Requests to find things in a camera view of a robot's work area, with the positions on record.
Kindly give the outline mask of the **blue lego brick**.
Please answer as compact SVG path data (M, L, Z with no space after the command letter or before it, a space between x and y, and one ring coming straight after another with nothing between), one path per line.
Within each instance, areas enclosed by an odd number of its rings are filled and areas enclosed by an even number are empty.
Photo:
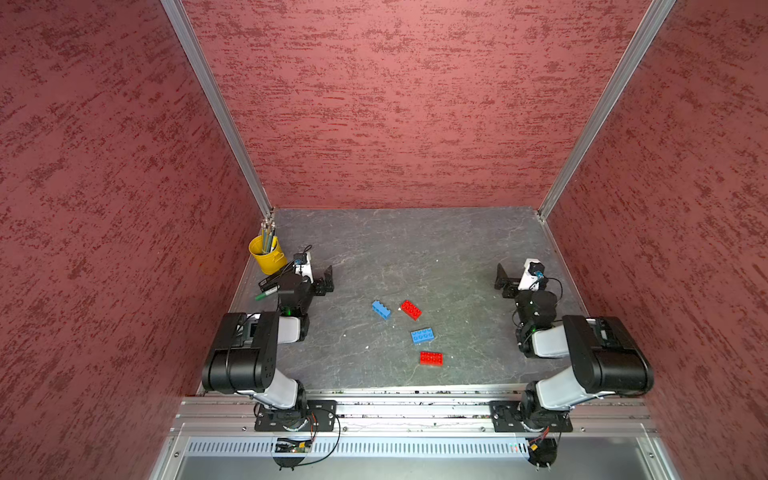
M372 303L372 311L385 320L391 316L391 310L378 300Z
M410 335L414 345L428 343L435 339L434 331L431 328L414 330Z

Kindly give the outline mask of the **pencils in cup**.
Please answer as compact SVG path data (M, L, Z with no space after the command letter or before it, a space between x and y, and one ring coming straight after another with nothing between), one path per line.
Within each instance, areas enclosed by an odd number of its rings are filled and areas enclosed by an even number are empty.
M261 223L261 252L263 254L271 253L273 250L274 234L276 223L274 220L263 220Z

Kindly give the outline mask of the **right corner aluminium post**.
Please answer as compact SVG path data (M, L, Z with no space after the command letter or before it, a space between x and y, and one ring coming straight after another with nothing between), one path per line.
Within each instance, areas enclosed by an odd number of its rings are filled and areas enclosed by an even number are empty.
M538 216L542 223L547 222L569 181L585 158L675 3L675 0L653 0L650 2L581 134L538 210Z

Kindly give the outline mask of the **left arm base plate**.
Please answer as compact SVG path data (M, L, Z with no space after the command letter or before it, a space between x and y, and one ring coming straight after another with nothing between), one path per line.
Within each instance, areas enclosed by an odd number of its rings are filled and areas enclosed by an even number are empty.
M253 429L272 433L332 432L336 428L336 410L334 400L300 401L291 409L259 405L255 409Z

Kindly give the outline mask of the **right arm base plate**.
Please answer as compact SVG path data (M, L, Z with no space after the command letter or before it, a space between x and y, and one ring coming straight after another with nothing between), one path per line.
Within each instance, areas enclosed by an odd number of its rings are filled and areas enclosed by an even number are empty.
M521 401L491 401L490 419L496 433L541 434L573 431L569 413L540 406L523 406Z

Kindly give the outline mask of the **left corner aluminium post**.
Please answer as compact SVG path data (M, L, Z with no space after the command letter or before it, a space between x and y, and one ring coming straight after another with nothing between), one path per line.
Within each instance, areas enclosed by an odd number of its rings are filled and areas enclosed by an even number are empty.
M179 0L162 0L161 5L172 25L181 47L195 73L205 97L218 121L245 181L257 202L263 217L273 216L273 206L256 172L246 145L237 129L235 121L215 80L203 49L194 32L192 23Z

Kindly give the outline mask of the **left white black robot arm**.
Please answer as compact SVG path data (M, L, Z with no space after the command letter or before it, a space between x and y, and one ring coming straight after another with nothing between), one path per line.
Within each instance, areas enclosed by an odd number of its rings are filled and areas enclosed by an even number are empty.
M289 265L260 281L259 288L256 299L274 296L276 306L223 316L202 368L203 389L254 400L256 431L333 431L336 403L309 401L302 383L277 368L278 346L306 339L312 300L334 291L333 268L315 280L309 264Z

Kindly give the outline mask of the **left controller board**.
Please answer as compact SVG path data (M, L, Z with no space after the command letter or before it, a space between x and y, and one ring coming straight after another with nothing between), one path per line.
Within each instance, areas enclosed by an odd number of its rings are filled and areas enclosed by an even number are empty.
M313 443L311 439L278 438L274 453L307 455L312 451Z

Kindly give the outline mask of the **right black connector mount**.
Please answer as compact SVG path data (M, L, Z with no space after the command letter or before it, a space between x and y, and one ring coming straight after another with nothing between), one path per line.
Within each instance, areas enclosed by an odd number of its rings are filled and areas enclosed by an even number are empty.
M558 442L553 438L542 438L528 444L528 462L536 468L549 469L557 459Z

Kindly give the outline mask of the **aluminium front rail frame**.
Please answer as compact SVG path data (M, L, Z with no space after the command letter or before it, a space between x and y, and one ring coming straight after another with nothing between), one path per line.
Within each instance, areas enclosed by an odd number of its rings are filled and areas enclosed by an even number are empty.
M650 478L677 478L643 400L603 397L581 404L570 413L570 433L496 433L488 404L517 401L522 391L520 384L312 390L308 400L337 402L337 426L309 434L256 432L255 401L244 396L185 397L150 476L177 479L194 456L283 456L274 453L278 438L313 440L309 454L294 455L306 463L363 456L526 460L531 441L556 439L562 452L563 441L575 438L627 441Z

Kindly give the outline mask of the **red lego brick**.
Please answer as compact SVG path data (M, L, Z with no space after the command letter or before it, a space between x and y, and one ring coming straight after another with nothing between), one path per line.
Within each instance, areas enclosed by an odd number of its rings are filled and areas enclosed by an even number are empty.
M401 304L400 310L414 321L417 321L422 315L422 311L409 300L406 300Z
M419 362L421 365L441 367L444 364L444 356L442 353L422 351L419 355Z

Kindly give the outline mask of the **corner aluminium post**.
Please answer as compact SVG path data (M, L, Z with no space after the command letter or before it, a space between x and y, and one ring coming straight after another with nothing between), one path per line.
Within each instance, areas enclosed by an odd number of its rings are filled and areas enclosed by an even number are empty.
M650 2L581 134L538 210L538 216L542 223L547 222L569 181L585 158L675 3L675 0L653 0Z
M257 202L263 217L273 216L273 206L256 172L246 145L237 129L235 121L215 80L203 49L194 32L192 23L179 0L162 0L161 5L172 25L181 47L195 73L205 97L218 121L245 181Z

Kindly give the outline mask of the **green marker pen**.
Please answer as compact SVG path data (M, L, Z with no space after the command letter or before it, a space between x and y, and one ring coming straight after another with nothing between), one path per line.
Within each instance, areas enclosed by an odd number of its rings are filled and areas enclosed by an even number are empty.
M278 291L279 291L279 286L272 287L272 288L270 288L268 290L263 291L262 293L258 294L257 296L255 296L254 300L255 301L264 300L264 299L268 298L269 296L274 295Z

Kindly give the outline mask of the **yellow pencil cup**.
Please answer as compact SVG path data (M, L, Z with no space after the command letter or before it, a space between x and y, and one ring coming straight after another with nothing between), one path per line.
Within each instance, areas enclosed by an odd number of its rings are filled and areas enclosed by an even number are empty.
M251 256L258 263L261 271L265 275L273 275L288 264L286 255L283 253L277 236L272 238L272 245L269 251L264 249L263 236L255 237L248 246Z

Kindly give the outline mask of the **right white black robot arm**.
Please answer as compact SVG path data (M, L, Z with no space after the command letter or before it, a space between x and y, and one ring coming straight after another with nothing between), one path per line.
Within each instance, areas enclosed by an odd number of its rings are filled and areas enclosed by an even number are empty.
M527 259L517 278L497 266L494 288L515 303L513 324L520 352L529 359L566 358L570 366L529 382L517 401L491 402L495 432L542 437L570 432L574 407L605 396L643 396L654 385L648 360L619 319L557 317L560 296L547 289L557 281L546 275L537 259Z

